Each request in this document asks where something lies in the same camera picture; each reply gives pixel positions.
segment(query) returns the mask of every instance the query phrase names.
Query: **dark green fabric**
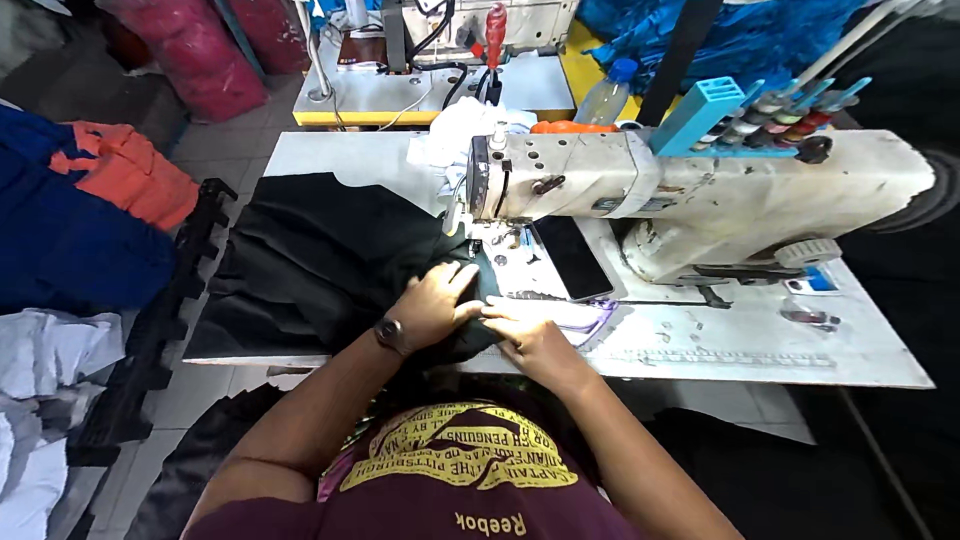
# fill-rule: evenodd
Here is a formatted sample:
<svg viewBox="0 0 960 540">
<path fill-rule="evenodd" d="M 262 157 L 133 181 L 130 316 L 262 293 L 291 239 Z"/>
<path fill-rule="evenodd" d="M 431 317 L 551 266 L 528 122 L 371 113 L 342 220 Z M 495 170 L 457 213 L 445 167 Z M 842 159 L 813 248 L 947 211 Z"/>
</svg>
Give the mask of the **dark green fabric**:
<svg viewBox="0 0 960 540">
<path fill-rule="evenodd" d="M 227 251 L 185 357 L 335 354 L 370 328 L 411 276 L 468 259 L 463 231 L 380 185 L 347 187 L 330 173 L 261 181 L 230 230 Z M 483 253 L 461 299 L 499 294 Z M 416 353 L 415 366 L 464 361 L 496 342 L 470 321 Z"/>
</svg>

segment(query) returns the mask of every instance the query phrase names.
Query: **smartphone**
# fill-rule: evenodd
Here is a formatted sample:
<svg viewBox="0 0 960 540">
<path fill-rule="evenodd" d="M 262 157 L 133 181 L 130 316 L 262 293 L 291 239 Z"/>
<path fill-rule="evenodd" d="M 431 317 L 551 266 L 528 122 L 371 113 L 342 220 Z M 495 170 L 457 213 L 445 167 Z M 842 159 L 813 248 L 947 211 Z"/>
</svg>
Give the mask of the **smartphone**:
<svg viewBox="0 0 960 540">
<path fill-rule="evenodd" d="M 548 215 L 535 221 L 533 230 L 573 302 L 613 294 L 610 278 L 572 217 Z"/>
</svg>

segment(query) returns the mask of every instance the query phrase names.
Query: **water bottle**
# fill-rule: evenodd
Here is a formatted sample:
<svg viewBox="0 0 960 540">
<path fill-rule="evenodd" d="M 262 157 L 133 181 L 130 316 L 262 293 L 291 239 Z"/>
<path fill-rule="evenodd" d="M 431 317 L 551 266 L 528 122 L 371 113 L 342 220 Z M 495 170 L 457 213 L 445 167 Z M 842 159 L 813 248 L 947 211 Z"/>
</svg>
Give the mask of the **water bottle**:
<svg viewBox="0 0 960 540">
<path fill-rule="evenodd" d="M 573 121 L 578 124 L 609 126 L 616 120 L 630 98 L 630 80 L 636 73 L 635 61 L 621 58 L 613 61 L 607 77 L 587 94 L 587 99 L 577 109 Z"/>
</svg>

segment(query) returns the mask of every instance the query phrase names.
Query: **wristwatch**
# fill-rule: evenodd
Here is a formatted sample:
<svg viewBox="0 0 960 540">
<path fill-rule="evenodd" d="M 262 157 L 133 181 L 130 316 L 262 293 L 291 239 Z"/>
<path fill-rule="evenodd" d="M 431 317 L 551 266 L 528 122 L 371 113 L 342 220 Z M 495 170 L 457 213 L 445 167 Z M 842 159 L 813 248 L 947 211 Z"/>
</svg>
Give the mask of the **wristwatch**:
<svg viewBox="0 0 960 540">
<path fill-rule="evenodd" d="M 384 317 L 373 325 L 373 334 L 380 345 L 389 347 L 400 353 L 401 356 L 407 356 L 409 353 L 404 347 L 403 327 L 399 321 Z"/>
</svg>

